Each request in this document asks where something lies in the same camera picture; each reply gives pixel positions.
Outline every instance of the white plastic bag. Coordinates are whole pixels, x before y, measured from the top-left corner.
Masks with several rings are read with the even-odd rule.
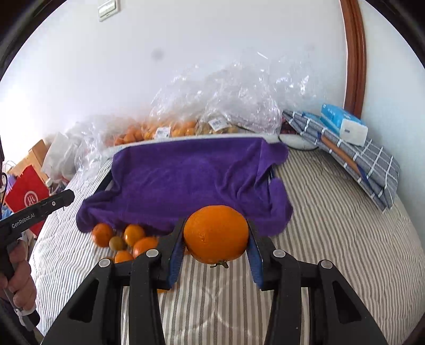
[[[41,171],[54,181],[71,180],[76,172],[74,159],[77,149],[77,142],[57,133],[44,158]]]

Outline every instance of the logo on red bag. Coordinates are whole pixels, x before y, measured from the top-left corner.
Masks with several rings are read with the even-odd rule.
[[[37,202],[38,202],[37,194],[35,194],[35,192],[33,192],[32,190],[29,190],[24,196],[25,207],[34,205]]]

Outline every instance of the red bag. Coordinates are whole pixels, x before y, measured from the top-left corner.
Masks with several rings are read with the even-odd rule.
[[[6,195],[5,201],[13,212],[18,212],[40,200],[49,197],[49,190],[37,175],[32,165],[24,169],[21,176],[16,179],[11,191]],[[33,225],[30,230],[34,235],[40,234],[44,221]]]

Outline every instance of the human hand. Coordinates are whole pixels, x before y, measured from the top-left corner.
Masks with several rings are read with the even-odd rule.
[[[19,240],[16,247],[9,253],[9,260],[16,264],[15,274],[8,282],[0,272],[0,297],[7,300],[3,289],[8,288],[15,292],[13,303],[24,310],[31,310],[35,303],[37,290],[31,278],[31,266],[26,260],[28,247],[24,241]]]

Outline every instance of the price label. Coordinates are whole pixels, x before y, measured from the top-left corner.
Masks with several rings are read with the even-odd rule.
[[[230,127],[230,124],[223,118],[218,117],[215,119],[212,119],[211,121],[208,121],[208,124],[211,126],[212,130],[214,132],[217,132],[220,129],[228,128]]]
[[[155,132],[154,139],[169,138],[170,131],[171,127],[159,127]]]

